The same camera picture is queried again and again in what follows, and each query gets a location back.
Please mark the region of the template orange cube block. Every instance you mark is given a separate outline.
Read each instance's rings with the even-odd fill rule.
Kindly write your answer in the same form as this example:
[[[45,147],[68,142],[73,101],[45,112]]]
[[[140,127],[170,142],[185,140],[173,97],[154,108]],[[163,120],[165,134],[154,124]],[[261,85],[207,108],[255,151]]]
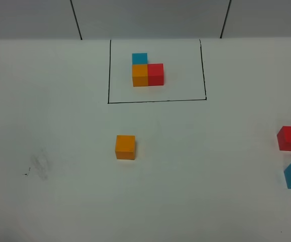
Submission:
[[[134,87],[148,86],[148,65],[132,65],[132,81]]]

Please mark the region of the template red cube block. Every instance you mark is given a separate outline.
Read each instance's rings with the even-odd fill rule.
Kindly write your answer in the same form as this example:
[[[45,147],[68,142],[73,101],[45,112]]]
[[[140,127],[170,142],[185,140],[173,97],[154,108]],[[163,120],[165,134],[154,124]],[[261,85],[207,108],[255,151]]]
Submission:
[[[163,64],[148,64],[148,85],[164,85],[164,67]]]

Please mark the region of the template blue cube block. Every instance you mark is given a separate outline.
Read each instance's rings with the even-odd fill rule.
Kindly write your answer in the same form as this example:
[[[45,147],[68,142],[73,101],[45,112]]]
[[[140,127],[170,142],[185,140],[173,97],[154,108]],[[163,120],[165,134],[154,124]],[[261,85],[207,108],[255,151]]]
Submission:
[[[132,54],[132,65],[147,65],[147,64],[148,64],[147,53]]]

